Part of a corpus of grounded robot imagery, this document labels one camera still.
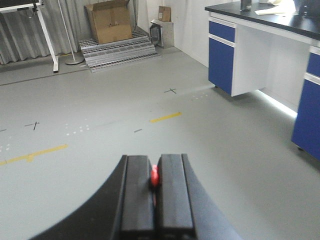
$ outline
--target white stand leg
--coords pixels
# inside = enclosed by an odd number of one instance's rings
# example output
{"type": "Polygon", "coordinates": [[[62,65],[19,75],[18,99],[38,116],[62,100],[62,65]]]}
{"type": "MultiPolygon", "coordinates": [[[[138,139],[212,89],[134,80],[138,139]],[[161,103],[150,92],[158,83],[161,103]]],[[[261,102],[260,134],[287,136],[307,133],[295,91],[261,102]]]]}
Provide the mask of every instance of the white stand leg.
{"type": "Polygon", "coordinates": [[[38,16],[39,16],[40,24],[41,24],[41,27],[42,27],[42,30],[43,30],[43,33],[44,33],[44,37],[45,37],[46,43],[47,43],[47,45],[49,47],[49,51],[50,51],[50,54],[51,54],[51,57],[52,57],[52,60],[53,60],[53,72],[57,73],[57,72],[59,72],[59,62],[58,62],[59,58],[58,58],[58,56],[55,55],[55,51],[54,51],[54,48],[52,47],[51,40],[50,40],[48,31],[47,31],[47,27],[46,27],[45,21],[44,21],[44,18],[42,16],[42,13],[41,13],[41,10],[40,10],[39,7],[38,7],[37,13],[38,13],[38,16]]]}

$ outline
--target cardboard box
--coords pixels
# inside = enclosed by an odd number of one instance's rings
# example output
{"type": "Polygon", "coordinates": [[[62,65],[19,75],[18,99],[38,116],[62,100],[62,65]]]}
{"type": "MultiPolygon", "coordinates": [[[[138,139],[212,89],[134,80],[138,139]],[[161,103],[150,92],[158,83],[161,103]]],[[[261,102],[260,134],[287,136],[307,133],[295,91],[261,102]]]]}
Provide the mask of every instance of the cardboard box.
{"type": "Polygon", "coordinates": [[[159,6],[158,19],[162,22],[170,22],[171,21],[171,7],[159,6]]]}
{"type": "Polygon", "coordinates": [[[132,38],[128,0],[110,0],[86,5],[93,37],[99,44],[132,38]]]}

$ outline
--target yellow floor marking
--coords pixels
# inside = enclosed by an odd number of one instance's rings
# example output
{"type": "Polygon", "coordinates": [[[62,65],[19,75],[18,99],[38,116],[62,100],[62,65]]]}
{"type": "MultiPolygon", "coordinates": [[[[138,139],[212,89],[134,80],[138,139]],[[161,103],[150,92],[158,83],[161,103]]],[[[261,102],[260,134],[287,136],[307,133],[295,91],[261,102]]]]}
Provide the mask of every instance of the yellow floor marking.
{"type": "Polygon", "coordinates": [[[56,146],[56,147],[49,148],[49,149],[46,149],[46,150],[36,151],[36,152],[28,154],[28,155],[18,156],[18,157],[15,157],[15,158],[11,158],[9,160],[0,161],[0,166],[1,165],[5,165],[5,164],[10,164],[10,163],[13,163],[13,162],[16,162],[16,161],[20,161],[20,160],[23,160],[23,159],[25,159],[28,163],[31,163],[34,160],[35,156],[51,153],[51,152],[54,152],[54,151],[57,151],[57,150],[65,149],[67,147],[68,147],[68,145],[64,144],[64,145],[56,146]]]}
{"type": "Polygon", "coordinates": [[[170,115],[167,115],[167,116],[162,116],[162,117],[159,117],[159,118],[156,118],[156,119],[152,119],[150,120],[151,123],[156,123],[156,122],[159,122],[159,121],[162,121],[162,120],[166,120],[166,119],[170,119],[170,118],[174,118],[174,117],[177,117],[177,116],[180,116],[182,113],[181,112],[176,112],[174,114],[170,114],[170,115]]]}

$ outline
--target metal stand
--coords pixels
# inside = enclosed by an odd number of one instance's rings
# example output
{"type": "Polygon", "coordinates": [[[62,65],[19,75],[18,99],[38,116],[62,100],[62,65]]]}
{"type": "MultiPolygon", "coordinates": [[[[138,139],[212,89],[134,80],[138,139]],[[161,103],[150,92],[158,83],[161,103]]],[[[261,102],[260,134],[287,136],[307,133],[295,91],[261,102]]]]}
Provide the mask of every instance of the metal stand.
{"type": "Polygon", "coordinates": [[[75,56],[75,53],[74,53],[74,51],[72,49],[69,33],[68,33],[68,30],[67,30],[64,14],[62,13],[60,0],[58,0],[58,4],[59,4],[59,9],[60,9],[60,13],[61,13],[61,17],[62,17],[64,29],[65,29],[65,33],[66,33],[66,36],[68,38],[68,42],[69,42],[70,49],[71,49],[71,54],[72,54],[72,58],[67,59],[64,63],[67,64],[67,65],[76,65],[76,64],[82,63],[85,60],[85,58],[83,56],[75,56]]]}
{"type": "Polygon", "coordinates": [[[57,72],[59,72],[59,63],[58,63],[59,58],[58,58],[58,56],[55,56],[55,51],[54,51],[54,48],[52,47],[51,40],[50,40],[50,37],[49,37],[49,34],[48,34],[48,30],[47,30],[47,27],[46,27],[46,24],[45,24],[45,21],[44,21],[44,17],[42,16],[42,13],[41,13],[40,7],[38,7],[37,10],[38,10],[37,14],[38,14],[38,17],[39,17],[39,21],[40,21],[40,24],[41,24],[41,27],[42,27],[42,31],[44,33],[45,40],[46,40],[46,44],[49,47],[49,51],[50,51],[50,54],[51,54],[51,57],[52,57],[52,60],[53,60],[53,72],[57,73],[57,72]]]}

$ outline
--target blue drawer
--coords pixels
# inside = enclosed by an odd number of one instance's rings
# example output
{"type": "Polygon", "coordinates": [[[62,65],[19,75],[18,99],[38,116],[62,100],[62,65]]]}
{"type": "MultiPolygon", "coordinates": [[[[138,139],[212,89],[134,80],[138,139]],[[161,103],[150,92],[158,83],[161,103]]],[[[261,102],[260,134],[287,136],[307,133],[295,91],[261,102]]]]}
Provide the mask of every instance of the blue drawer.
{"type": "Polygon", "coordinates": [[[218,22],[209,21],[209,33],[230,42],[235,42],[236,29],[232,26],[224,25],[218,22]]]}
{"type": "Polygon", "coordinates": [[[310,48],[309,62],[306,71],[310,74],[320,77],[320,48],[310,48]]]}
{"type": "Polygon", "coordinates": [[[292,141],[320,160],[320,81],[305,79],[292,141]]]}

